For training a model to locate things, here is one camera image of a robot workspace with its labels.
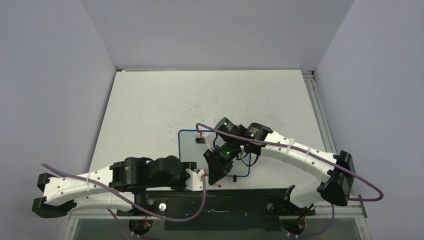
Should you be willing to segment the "blue framed whiteboard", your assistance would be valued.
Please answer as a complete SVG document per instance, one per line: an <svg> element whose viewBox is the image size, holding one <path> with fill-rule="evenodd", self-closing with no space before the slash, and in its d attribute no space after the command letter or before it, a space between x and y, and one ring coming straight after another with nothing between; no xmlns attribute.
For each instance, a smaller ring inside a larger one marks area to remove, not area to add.
<svg viewBox="0 0 424 240"><path fill-rule="evenodd" d="M182 129L178 132L179 159L182 162L196 162L199 169L208 170L208 164L203 157L203 153L208 150L206 143L196 143L198 134L195 129ZM243 164L240 160L233 160L233 167L226 177L237 176L238 178L248 177L251 168Z"/></svg>

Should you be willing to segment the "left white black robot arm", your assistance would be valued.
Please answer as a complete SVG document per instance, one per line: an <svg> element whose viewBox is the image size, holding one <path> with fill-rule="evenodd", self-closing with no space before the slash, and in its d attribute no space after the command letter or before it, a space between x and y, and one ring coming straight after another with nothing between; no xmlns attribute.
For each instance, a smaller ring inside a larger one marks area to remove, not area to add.
<svg viewBox="0 0 424 240"><path fill-rule="evenodd" d="M195 162L182 162L176 156L152 160L128 157L99 170L73 175L43 164L50 173L42 173L37 187L43 196L35 198L32 212L44 219L60 218L85 209L115 209L132 211L136 215L154 216L172 222L187 222L196 218L206 202L208 177L204 170L196 171ZM167 203L149 203L148 189L169 187L177 191L201 191L197 212L187 218L166 216Z"/></svg>

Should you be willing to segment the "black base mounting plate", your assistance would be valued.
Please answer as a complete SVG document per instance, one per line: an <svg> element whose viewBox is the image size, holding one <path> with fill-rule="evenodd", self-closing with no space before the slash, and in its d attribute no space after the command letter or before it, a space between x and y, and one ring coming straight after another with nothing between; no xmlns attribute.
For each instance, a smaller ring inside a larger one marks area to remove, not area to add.
<svg viewBox="0 0 424 240"><path fill-rule="evenodd" d="M298 208L285 197L285 188L209 190L202 213L187 222L165 221L165 231L242 231L263 229L279 231L279 217L298 221L300 216L313 216L315 209ZM161 216L184 219L194 215L202 202L201 192L151 191L152 206Z"/></svg>

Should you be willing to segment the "aluminium frame rail right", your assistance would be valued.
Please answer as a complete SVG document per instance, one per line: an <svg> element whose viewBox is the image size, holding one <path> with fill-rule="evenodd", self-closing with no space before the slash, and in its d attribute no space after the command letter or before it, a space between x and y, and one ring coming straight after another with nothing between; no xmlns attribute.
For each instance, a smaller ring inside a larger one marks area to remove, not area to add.
<svg viewBox="0 0 424 240"><path fill-rule="evenodd" d="M315 114L324 148L327 152L336 153L337 149L319 97L314 71L308 70L302 71L301 73Z"/></svg>

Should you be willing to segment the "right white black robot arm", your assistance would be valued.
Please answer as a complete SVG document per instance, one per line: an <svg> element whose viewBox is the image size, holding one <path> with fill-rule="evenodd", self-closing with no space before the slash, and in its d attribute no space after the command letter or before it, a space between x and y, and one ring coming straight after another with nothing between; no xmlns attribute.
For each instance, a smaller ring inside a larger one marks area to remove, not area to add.
<svg viewBox="0 0 424 240"><path fill-rule="evenodd" d="M286 190L282 205L287 213L296 214L302 208L322 201L347 206L355 173L350 153L313 149L260 123L253 122L244 127L226 117L217 123L214 132L224 143L203 153L210 185L225 177L232 170L234 159L242 153L254 154L282 161L316 178L307 184L291 185Z"/></svg>

